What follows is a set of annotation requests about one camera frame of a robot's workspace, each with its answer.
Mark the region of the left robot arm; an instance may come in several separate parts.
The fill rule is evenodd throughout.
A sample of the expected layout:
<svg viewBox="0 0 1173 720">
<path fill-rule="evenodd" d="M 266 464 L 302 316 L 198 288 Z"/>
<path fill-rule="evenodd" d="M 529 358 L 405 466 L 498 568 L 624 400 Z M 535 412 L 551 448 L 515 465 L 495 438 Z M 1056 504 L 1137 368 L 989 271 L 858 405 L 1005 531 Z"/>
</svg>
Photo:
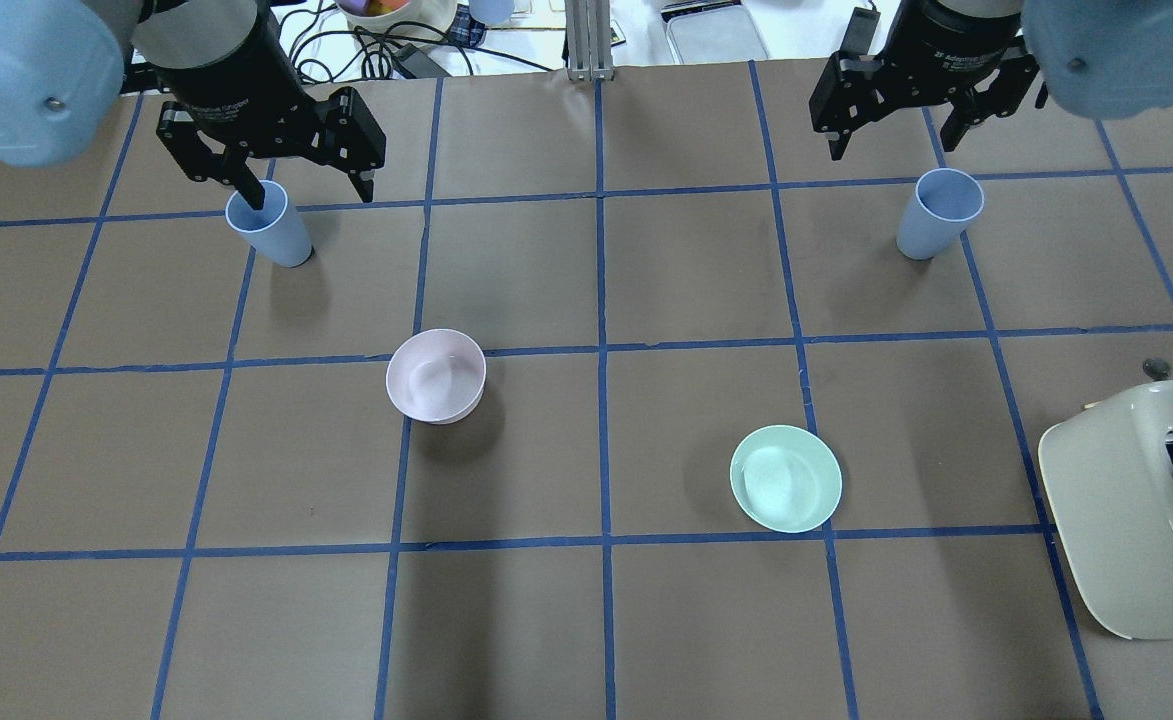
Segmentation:
<svg viewBox="0 0 1173 720">
<path fill-rule="evenodd" d="M 284 53 L 271 1 L 0 1 L 0 161 L 82 154 L 126 91 L 162 88 L 156 133 L 189 181 L 262 209 L 248 161 L 303 158 L 371 201 L 386 136 L 365 100 L 318 101 Z"/>
</svg>

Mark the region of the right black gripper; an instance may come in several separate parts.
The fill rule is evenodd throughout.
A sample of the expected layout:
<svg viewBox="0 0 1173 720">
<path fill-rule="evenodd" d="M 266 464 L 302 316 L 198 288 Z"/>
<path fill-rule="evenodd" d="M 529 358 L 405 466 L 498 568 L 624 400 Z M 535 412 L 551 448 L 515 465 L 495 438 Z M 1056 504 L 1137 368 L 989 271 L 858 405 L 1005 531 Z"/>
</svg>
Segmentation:
<svg viewBox="0 0 1173 720">
<path fill-rule="evenodd" d="M 830 159 L 887 111 L 948 102 L 945 152 L 986 118 L 1011 117 L 1040 69 L 1022 41 L 1021 14 L 1021 1 L 902 1 L 877 55 L 830 55 L 809 100 Z"/>
</svg>

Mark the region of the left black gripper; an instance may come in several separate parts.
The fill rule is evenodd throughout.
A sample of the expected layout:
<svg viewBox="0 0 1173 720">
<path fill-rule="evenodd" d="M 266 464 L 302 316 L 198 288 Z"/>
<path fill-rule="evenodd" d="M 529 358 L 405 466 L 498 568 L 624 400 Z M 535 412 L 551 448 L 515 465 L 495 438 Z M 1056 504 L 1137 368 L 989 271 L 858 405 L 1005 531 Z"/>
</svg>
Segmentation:
<svg viewBox="0 0 1173 720">
<path fill-rule="evenodd" d="M 274 1 L 144 1 L 133 45 L 172 96 L 156 135 L 189 181 L 233 186 L 262 210 L 248 156 L 324 161 L 374 201 L 388 138 L 362 96 L 306 95 L 280 45 Z M 206 138 L 221 142 L 215 151 Z"/>
</svg>

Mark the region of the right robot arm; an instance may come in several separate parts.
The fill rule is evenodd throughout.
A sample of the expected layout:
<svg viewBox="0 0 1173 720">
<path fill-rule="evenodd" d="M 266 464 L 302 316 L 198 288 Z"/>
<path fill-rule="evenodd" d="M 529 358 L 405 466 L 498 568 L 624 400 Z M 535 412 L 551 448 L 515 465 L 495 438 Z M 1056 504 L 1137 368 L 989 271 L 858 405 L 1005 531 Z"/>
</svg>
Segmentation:
<svg viewBox="0 0 1173 720">
<path fill-rule="evenodd" d="M 850 136 L 909 108 L 950 106 L 940 138 L 1010 117 L 1040 83 L 1074 117 L 1134 117 L 1173 106 L 1173 1 L 906 1 L 879 54 L 833 53 L 811 125 L 842 159 Z"/>
</svg>

